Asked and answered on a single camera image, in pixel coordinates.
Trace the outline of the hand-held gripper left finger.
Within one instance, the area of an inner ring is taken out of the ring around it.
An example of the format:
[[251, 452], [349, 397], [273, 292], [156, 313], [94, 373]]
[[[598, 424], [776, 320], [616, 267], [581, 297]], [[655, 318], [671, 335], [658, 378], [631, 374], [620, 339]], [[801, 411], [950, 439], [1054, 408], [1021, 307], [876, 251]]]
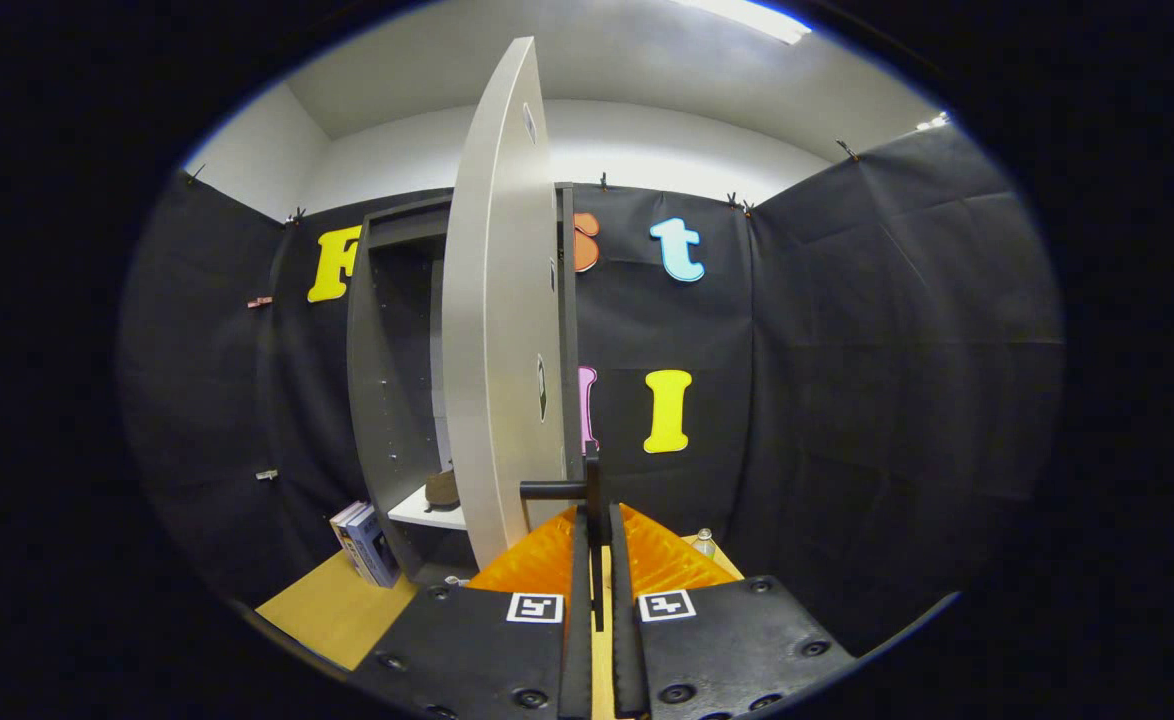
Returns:
[[471, 583], [419, 588], [351, 674], [418, 719], [592, 714], [591, 543], [574, 505]]

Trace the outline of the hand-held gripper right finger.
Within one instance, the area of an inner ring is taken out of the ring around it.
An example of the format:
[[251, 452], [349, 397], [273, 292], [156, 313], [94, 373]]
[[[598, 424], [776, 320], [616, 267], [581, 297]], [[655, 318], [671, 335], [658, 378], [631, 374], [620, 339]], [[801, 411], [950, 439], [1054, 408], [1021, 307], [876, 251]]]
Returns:
[[609, 516], [618, 716], [762, 719], [855, 669], [775, 577], [735, 578], [622, 503]]

